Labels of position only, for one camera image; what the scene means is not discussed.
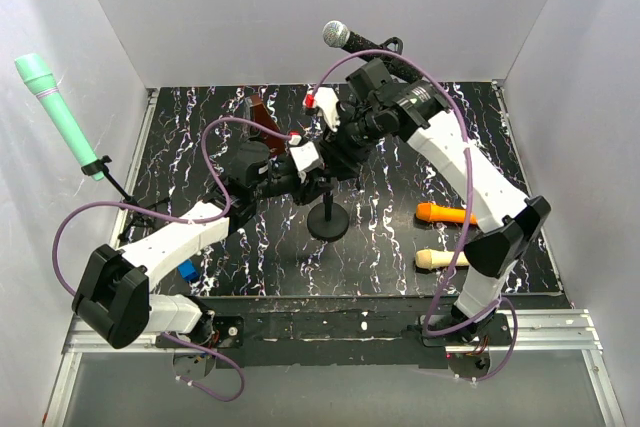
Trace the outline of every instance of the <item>white wall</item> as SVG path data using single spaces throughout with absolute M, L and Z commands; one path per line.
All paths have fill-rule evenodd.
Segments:
M 0 424 L 39 425 L 71 318 L 71 298 L 51 269 L 53 234 L 72 208 L 116 196 L 106 181 L 85 180 L 13 59 L 42 55 L 121 179 L 146 92 L 97 0 L 0 0 L 0 37 Z M 72 285 L 113 219 L 104 209 L 86 213 L 66 232 L 61 259 Z
M 158 87 L 316 82 L 342 55 L 322 42 L 322 27 L 333 19 L 377 42 L 401 37 L 407 56 L 437 78 L 504 78 L 545 1 L 100 3 L 145 85 Z
M 587 307 L 627 425 L 640 425 L 640 8 L 549 0 L 506 83 L 507 107 L 570 298 Z

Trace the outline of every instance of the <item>orange microphone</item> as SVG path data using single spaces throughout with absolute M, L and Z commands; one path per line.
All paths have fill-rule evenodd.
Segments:
M 464 209 L 452 209 L 450 207 L 440 207 L 431 202 L 423 202 L 416 207 L 416 217 L 426 222 L 464 222 Z M 478 225 L 476 216 L 471 214 L 471 224 Z

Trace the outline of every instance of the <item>microphone grille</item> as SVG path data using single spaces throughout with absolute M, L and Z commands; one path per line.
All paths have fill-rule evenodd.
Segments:
M 329 47 L 341 49 L 349 40 L 349 29 L 339 20 L 332 20 L 322 29 L 324 43 Z

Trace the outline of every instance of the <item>black microphone stand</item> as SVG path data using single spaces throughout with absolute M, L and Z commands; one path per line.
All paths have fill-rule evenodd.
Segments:
M 109 183 L 118 191 L 118 193 L 122 196 L 125 204 L 133 205 L 135 207 L 141 207 L 140 203 L 133 197 L 129 195 L 126 190 L 118 183 L 116 179 L 113 178 L 111 173 L 109 172 L 108 163 L 111 162 L 111 158 L 108 155 L 103 156 L 101 159 L 92 162 L 91 164 L 87 164 L 82 167 L 82 173 L 85 175 L 95 175 L 99 172 L 102 172 L 105 178 L 109 181 Z M 165 197 L 164 199 L 159 200 L 158 202 L 154 202 L 151 205 L 144 207 L 147 210 L 152 210 L 154 212 L 157 211 L 158 207 L 161 205 L 168 204 L 170 201 L 170 197 Z M 156 219 L 149 217 L 145 214 L 141 214 L 139 212 L 132 212 L 131 218 L 129 222 L 125 225 L 122 232 L 118 235 L 118 240 L 120 242 L 126 242 L 128 240 L 128 234 L 131 229 L 134 227 L 141 227 L 143 229 L 152 229 L 156 230 Z

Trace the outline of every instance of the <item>microphone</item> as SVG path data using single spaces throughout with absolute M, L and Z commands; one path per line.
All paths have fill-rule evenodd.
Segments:
M 416 252 L 416 267 L 419 269 L 435 270 L 447 267 L 453 259 L 453 252 L 442 252 L 440 250 L 425 249 Z M 458 256 L 456 267 L 468 267 L 469 261 L 463 253 Z
M 431 202 L 421 202 L 416 207 L 416 218 L 425 222 L 464 222 L 466 211 L 452 207 L 440 207 Z M 478 225 L 478 219 L 471 214 L 471 225 Z
M 58 92 L 56 79 L 44 60 L 38 54 L 28 54 L 18 57 L 15 65 L 29 91 L 49 114 L 80 167 L 97 162 L 98 157 Z M 96 172 L 92 177 L 94 180 L 101 180 L 104 174 Z
M 331 22 L 328 22 L 327 25 L 324 26 L 324 29 L 322 29 L 322 37 L 324 39 L 324 43 L 329 47 L 342 49 L 350 54 L 355 54 L 369 49 L 388 50 L 371 42 L 369 39 L 365 39 L 355 32 L 351 32 L 349 28 L 339 20 L 332 20 Z M 370 60 L 378 57 L 382 57 L 381 60 L 384 61 L 384 64 L 391 75 L 395 75 L 410 84 L 422 79 L 422 75 L 420 75 L 417 70 L 408 66 L 401 60 L 391 59 L 389 57 L 385 58 L 382 55 L 362 55 L 360 58 L 369 62 Z

